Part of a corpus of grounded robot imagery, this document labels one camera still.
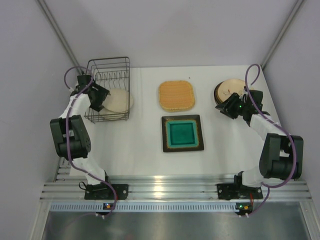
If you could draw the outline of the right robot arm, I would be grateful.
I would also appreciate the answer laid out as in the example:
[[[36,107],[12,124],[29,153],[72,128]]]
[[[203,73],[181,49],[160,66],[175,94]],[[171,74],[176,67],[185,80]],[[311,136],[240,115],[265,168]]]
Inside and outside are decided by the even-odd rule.
[[[263,92],[259,90],[249,90],[243,95],[234,92],[215,107],[233,120],[243,117],[264,141],[258,165],[235,176],[240,181],[233,185],[233,192],[242,199],[252,192],[252,188],[262,186],[265,179],[283,180],[283,183],[269,186],[278,188],[302,175],[303,138],[289,134],[268,112],[262,111],[262,100]]]

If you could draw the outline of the dark square plate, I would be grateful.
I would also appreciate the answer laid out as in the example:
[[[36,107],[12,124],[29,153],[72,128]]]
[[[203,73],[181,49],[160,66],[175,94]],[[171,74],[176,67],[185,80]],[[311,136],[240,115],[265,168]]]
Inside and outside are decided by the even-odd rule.
[[[165,153],[203,151],[201,118],[198,114],[161,118],[162,150]]]

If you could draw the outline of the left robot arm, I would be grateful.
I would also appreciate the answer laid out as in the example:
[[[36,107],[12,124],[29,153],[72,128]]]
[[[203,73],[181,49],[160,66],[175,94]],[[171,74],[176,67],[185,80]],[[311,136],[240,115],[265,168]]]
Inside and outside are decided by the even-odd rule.
[[[113,194],[113,186],[105,170],[90,156],[92,143],[82,116],[88,109],[100,112],[110,91],[96,84],[90,74],[77,76],[77,83],[62,115],[50,121],[54,147],[59,157],[85,174],[89,185],[97,185],[97,195],[107,199]]]

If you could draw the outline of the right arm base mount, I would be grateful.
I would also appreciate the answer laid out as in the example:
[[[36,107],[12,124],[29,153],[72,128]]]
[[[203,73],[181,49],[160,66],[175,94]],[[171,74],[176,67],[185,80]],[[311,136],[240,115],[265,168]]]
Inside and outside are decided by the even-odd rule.
[[[260,187],[247,187],[236,185],[235,183],[219,183],[216,185],[219,200],[254,200],[263,199],[262,189]]]

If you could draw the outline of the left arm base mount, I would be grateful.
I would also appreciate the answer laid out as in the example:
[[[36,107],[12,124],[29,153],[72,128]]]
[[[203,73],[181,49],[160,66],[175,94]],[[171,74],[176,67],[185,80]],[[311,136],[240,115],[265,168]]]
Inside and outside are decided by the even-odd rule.
[[[126,200],[129,194],[128,184],[112,184],[117,200]],[[115,198],[112,189],[104,183],[85,186],[85,200],[113,200]]]

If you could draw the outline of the orange woven square plate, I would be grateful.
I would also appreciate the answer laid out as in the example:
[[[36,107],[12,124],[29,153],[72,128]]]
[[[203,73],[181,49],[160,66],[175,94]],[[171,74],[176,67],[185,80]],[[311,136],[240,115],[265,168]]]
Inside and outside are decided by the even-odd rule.
[[[194,107],[196,100],[193,86],[186,80],[164,81],[158,87],[161,108]]]

